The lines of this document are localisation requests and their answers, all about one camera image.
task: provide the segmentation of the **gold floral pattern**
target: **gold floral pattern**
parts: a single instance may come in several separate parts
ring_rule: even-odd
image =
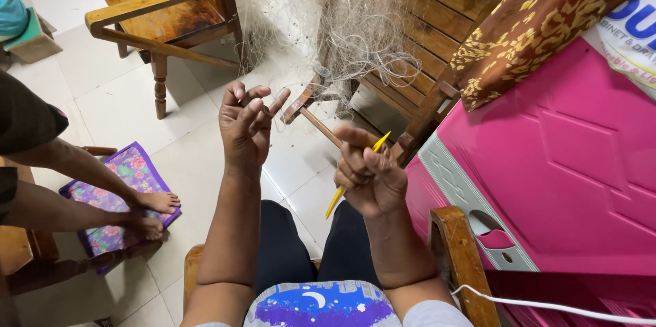
[[[470,112],[536,71],[624,0],[502,0],[451,60]]]

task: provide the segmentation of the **teal cloth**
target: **teal cloth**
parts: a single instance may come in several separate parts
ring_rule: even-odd
[[[29,14],[21,0],[0,0],[0,36],[19,36],[28,22]]]

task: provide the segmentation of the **white cable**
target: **white cable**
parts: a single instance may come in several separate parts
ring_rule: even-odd
[[[454,292],[452,292],[451,295],[453,296],[453,295],[459,293],[460,290],[462,290],[463,288],[468,288],[472,292],[474,292],[476,295],[478,295],[482,298],[486,298],[489,301],[494,301],[496,303],[534,306],[536,308],[553,309],[553,310],[557,310],[557,311],[588,316],[588,317],[594,318],[594,319],[602,319],[604,321],[609,321],[609,322],[627,323],[627,324],[643,324],[643,325],[646,324],[648,326],[656,326],[656,319],[633,318],[633,317],[630,317],[630,316],[619,316],[619,315],[612,315],[612,314],[597,313],[597,312],[593,312],[593,311],[587,311],[585,309],[573,308],[571,306],[564,306],[564,305],[550,304],[550,303],[538,303],[537,301],[524,301],[524,300],[494,298],[493,296],[487,296],[487,295],[481,294],[480,292],[476,291],[475,289],[473,289],[469,285],[460,286]]]

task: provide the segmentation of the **foot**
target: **foot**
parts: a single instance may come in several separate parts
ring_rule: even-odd
[[[159,240],[162,237],[164,226],[157,218],[145,218],[135,215],[134,219],[126,225],[130,230],[136,231],[147,240]]]
[[[180,199],[172,192],[137,192],[136,204],[155,212],[174,214],[180,206]]]

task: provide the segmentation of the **white tile floor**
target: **white tile floor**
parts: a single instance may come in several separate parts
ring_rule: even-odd
[[[150,65],[132,53],[120,59],[113,43],[94,39],[83,15],[104,6],[103,0],[24,0],[58,31],[64,51],[27,65],[14,63],[9,73],[46,102],[58,106],[70,126],[61,136],[75,145],[124,147],[138,141],[160,175],[182,200],[182,212],[169,228],[162,248],[149,259],[127,261],[105,276],[92,272],[16,298],[23,326],[70,326],[111,316],[115,326],[178,326],[182,320],[183,261],[187,251],[205,241],[223,173],[218,106],[232,71],[169,58],[167,117],[155,117]],[[235,56],[234,40],[199,46],[198,51]],[[311,70],[298,71],[294,54],[277,54],[246,75],[247,87],[301,83]],[[353,100],[357,109],[386,128],[396,114],[365,89]],[[313,105],[318,116],[331,115],[334,105]],[[334,128],[343,121],[328,118]],[[364,122],[354,120],[358,125]],[[289,126],[280,122],[272,133],[271,151],[262,174],[262,197],[292,211],[299,236],[312,257],[321,257],[332,218],[324,213],[332,194],[332,174],[339,150],[305,118]],[[57,190],[70,179],[33,169],[39,185]],[[75,234],[56,234],[63,259],[84,257]]]

